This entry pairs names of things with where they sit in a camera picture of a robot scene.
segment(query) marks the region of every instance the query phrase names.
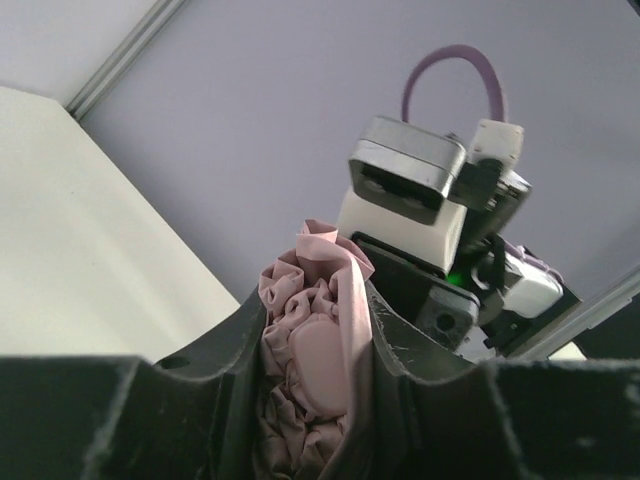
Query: purple cable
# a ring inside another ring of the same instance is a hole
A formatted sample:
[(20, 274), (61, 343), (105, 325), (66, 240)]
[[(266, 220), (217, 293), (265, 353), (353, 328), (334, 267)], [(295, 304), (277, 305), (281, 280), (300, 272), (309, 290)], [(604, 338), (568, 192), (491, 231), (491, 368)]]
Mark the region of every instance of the purple cable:
[(531, 255), (527, 255), (527, 252), (524, 251), (524, 247), (522, 246), (514, 247), (509, 242), (505, 241), (504, 249), (509, 255), (512, 255), (516, 257), (518, 260), (522, 260), (524, 263), (527, 263), (533, 267), (536, 267), (537, 269), (542, 270), (543, 272), (546, 272), (549, 275), (553, 275), (556, 278), (556, 280), (558, 280), (560, 283), (564, 283), (564, 279), (562, 278), (562, 275), (560, 275), (560, 272), (558, 272), (557, 270), (554, 270), (549, 265), (544, 263), (542, 260), (532, 257)]
[(502, 86), (500, 85), (500, 80), (498, 80), (498, 75), (491, 65), (491, 62), (489, 62), (489, 59), (485, 57), (480, 50), (469, 45), (449, 45), (448, 47), (439, 48), (427, 55), (418, 65), (416, 65), (411, 72), (411, 75), (404, 86), (404, 92), (402, 93), (402, 121), (407, 123), (409, 122), (409, 103), (411, 102), (413, 87), (415, 87), (420, 75), (422, 75), (425, 70), (432, 65), (450, 58), (462, 58), (475, 67), (482, 77), (484, 86), (487, 89), (491, 119), (499, 122), (506, 122), (506, 99), (502, 91)]

